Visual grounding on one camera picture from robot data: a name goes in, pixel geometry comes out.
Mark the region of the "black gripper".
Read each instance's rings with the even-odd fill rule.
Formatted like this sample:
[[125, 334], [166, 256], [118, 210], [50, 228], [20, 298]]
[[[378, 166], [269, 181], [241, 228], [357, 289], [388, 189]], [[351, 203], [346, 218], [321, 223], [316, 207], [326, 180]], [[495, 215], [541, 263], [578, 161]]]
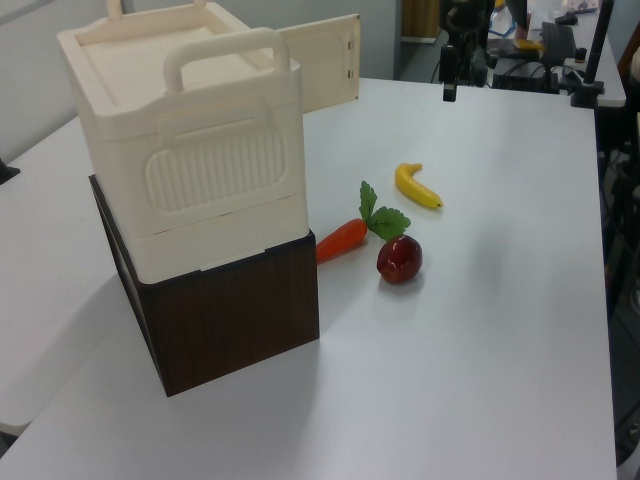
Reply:
[[455, 102], [457, 95], [458, 49], [452, 45], [441, 48], [439, 81], [443, 83], [443, 101]]

